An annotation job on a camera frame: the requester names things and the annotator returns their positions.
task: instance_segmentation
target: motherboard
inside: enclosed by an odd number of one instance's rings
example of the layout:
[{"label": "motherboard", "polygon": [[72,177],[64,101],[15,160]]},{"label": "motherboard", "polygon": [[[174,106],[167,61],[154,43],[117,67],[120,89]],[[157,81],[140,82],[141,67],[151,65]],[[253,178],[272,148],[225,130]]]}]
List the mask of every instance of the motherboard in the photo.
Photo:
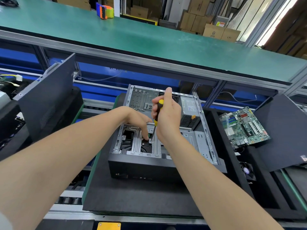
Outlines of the motherboard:
[{"label": "motherboard", "polygon": [[248,106],[236,112],[224,113],[220,120],[233,149],[270,139]]}]

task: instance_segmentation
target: ventilation grille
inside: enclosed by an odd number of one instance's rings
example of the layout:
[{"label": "ventilation grille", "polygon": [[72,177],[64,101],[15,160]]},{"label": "ventilation grille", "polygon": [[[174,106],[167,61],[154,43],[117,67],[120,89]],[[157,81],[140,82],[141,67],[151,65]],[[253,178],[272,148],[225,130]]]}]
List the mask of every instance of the ventilation grille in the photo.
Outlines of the ventilation grille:
[{"label": "ventilation grille", "polygon": [[49,110],[44,114],[44,116],[40,119],[40,129],[43,129],[46,124],[48,123],[49,119],[53,116],[56,112],[56,106],[53,105],[49,108]]},{"label": "ventilation grille", "polygon": [[189,127],[193,128],[195,124],[199,122],[200,118],[197,116],[192,119],[190,115],[184,115],[180,122],[180,127]]}]

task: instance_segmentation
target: white cable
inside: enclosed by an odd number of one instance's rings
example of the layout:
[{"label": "white cable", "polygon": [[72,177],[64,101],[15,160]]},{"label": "white cable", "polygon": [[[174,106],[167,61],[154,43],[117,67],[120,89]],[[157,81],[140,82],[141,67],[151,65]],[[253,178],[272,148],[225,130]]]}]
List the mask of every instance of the white cable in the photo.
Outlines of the white cable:
[{"label": "white cable", "polygon": [[[113,76],[113,77],[117,77],[121,74],[122,72],[120,71],[120,73],[118,73],[116,76]],[[88,81],[104,81],[104,80],[107,80],[107,79],[110,79],[110,78],[113,78],[113,77],[108,77],[108,78],[104,78],[104,79],[89,79],[89,78],[85,78],[85,77],[81,77],[80,75],[77,75],[77,77],[80,77],[84,80],[88,80]]]},{"label": "white cable", "polygon": [[[233,99],[236,100],[236,98],[230,92],[222,91],[220,93],[229,93],[233,97]],[[247,100],[247,101],[238,101],[238,100],[236,100],[236,102],[251,102],[251,101],[257,101],[257,96],[255,95],[255,100]]]}]

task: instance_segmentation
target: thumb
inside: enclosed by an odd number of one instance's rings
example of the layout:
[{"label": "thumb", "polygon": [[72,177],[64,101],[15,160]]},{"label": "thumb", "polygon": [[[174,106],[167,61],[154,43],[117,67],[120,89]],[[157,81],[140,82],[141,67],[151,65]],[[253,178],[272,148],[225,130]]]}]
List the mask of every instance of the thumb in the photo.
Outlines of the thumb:
[{"label": "thumb", "polygon": [[164,104],[163,108],[171,108],[172,107],[172,88],[168,87],[164,93]]}]

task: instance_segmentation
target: green table surface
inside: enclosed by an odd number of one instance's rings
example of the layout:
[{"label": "green table surface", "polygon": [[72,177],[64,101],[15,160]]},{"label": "green table surface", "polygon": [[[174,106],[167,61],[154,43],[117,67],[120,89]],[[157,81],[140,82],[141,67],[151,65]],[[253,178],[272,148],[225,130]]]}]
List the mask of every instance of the green table surface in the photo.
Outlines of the green table surface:
[{"label": "green table surface", "polygon": [[0,26],[278,81],[290,81],[306,64],[303,59],[124,18],[102,20],[95,11],[51,1],[17,1],[18,8],[0,6]]}]

